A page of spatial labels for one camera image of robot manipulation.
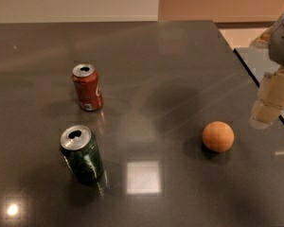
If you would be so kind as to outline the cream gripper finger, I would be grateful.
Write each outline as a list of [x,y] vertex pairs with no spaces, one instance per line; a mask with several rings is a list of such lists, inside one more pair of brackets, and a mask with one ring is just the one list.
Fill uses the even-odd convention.
[[273,74],[266,72],[257,91],[250,125],[257,130],[271,126],[284,111],[284,66]]
[[250,42],[249,46],[258,49],[267,49],[272,30],[273,29],[271,27],[267,28],[259,36],[257,36],[252,42]]

